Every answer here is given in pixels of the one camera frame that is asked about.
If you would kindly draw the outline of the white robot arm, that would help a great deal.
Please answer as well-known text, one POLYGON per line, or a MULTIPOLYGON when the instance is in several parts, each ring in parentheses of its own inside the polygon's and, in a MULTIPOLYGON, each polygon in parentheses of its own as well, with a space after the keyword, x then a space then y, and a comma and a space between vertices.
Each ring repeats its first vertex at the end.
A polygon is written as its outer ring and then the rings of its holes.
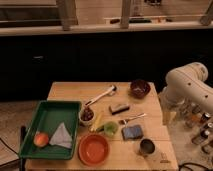
POLYGON ((171 113, 186 100, 213 114, 213 88, 205 83, 207 78, 208 69, 200 62, 174 68, 166 74, 166 86, 159 93, 164 125, 169 123, 171 113))

